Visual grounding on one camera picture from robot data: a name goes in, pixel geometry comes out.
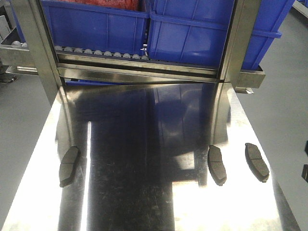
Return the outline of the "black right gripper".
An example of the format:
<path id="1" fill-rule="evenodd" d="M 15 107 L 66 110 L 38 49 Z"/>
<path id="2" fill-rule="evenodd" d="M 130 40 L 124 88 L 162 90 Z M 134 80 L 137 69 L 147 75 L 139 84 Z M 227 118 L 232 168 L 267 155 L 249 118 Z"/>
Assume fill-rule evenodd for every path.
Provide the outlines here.
<path id="1" fill-rule="evenodd" d="M 304 151 L 305 151 L 306 155 L 308 155 L 308 141 L 306 141 L 306 145 L 305 145 Z M 307 164 L 303 165 L 302 178 L 305 181 L 308 181 L 308 165 Z"/>

